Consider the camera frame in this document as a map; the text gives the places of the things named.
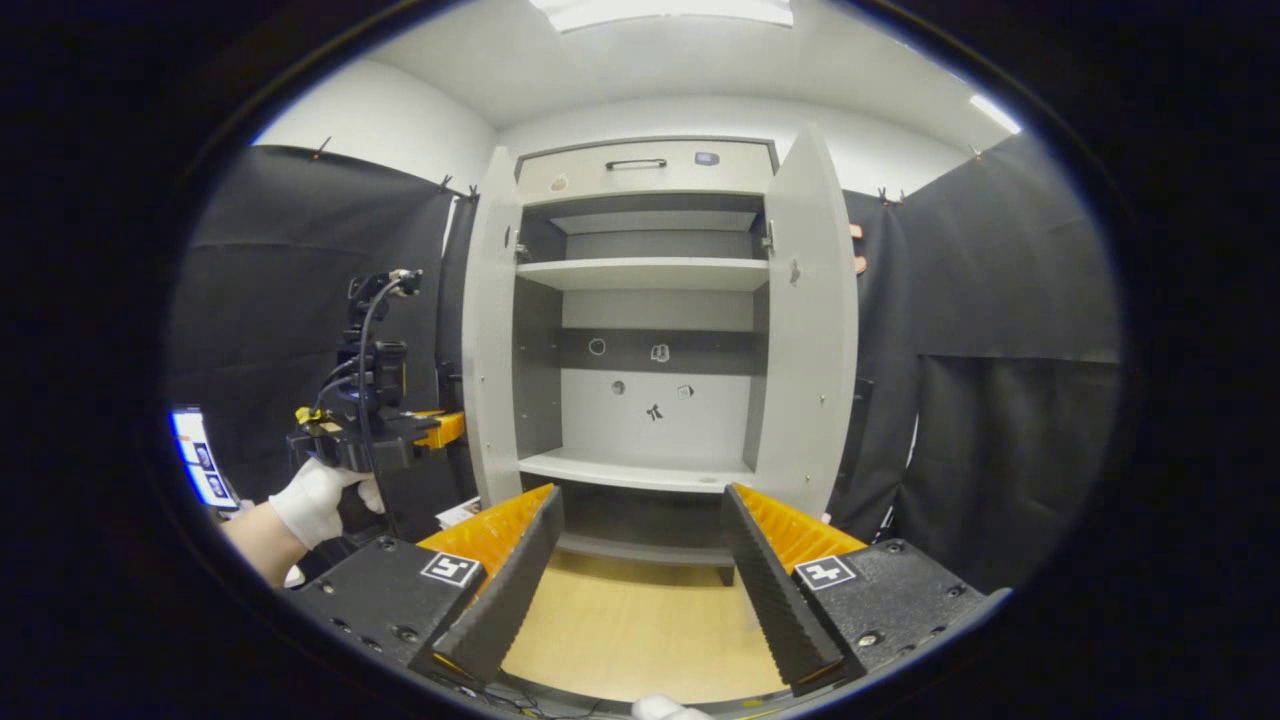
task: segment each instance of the drawer handle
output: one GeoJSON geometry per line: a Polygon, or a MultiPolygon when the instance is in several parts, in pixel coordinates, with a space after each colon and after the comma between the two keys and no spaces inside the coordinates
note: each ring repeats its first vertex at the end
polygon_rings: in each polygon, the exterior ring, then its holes
{"type": "Polygon", "coordinates": [[[618,165],[626,165],[628,163],[657,163],[658,164],[657,167],[659,167],[659,168],[666,168],[667,167],[667,160],[664,160],[662,158],[646,158],[644,160],[611,160],[611,161],[608,161],[608,163],[604,164],[604,169],[605,170],[612,170],[613,168],[616,168],[618,165]]]}

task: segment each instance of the light wood surface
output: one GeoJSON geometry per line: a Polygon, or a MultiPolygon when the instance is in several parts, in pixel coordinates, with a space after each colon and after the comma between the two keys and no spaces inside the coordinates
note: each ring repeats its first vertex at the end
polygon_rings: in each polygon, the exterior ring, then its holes
{"type": "Polygon", "coordinates": [[[681,703],[785,689],[750,600],[712,568],[557,551],[503,669],[580,694],[681,703]]]}

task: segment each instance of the monitor screen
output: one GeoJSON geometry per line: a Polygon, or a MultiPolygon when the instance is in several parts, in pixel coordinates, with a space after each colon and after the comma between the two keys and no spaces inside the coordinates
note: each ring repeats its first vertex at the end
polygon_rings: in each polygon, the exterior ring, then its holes
{"type": "Polygon", "coordinates": [[[239,507],[232,488],[218,470],[214,461],[214,451],[209,447],[209,438],[205,437],[205,416],[198,407],[179,407],[173,411],[173,433],[178,438],[178,448],[182,459],[187,462],[187,474],[191,475],[196,493],[205,505],[214,507],[227,507],[234,510],[239,507]]]}

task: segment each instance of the human hand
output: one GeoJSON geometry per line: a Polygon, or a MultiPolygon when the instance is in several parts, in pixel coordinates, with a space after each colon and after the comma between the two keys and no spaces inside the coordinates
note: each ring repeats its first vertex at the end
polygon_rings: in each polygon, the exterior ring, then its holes
{"type": "Polygon", "coordinates": [[[315,457],[302,465],[288,487],[268,501],[298,542],[307,550],[314,550],[321,542],[342,534],[338,501],[342,500],[343,488],[355,483],[360,483],[356,489],[366,507],[374,512],[385,512],[371,473],[329,468],[315,457]]]}
{"type": "Polygon", "coordinates": [[[645,696],[631,705],[635,720],[712,720],[696,707],[685,707],[664,694],[645,696]]]}

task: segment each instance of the paper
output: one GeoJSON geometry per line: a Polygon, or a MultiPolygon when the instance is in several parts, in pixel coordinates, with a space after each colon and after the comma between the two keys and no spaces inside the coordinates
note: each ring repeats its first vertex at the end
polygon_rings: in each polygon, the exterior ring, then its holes
{"type": "Polygon", "coordinates": [[[476,516],[480,512],[480,497],[472,497],[471,500],[458,505],[457,507],[449,507],[444,512],[435,516],[440,521],[440,529],[448,529],[458,523],[463,523],[476,516]]]}

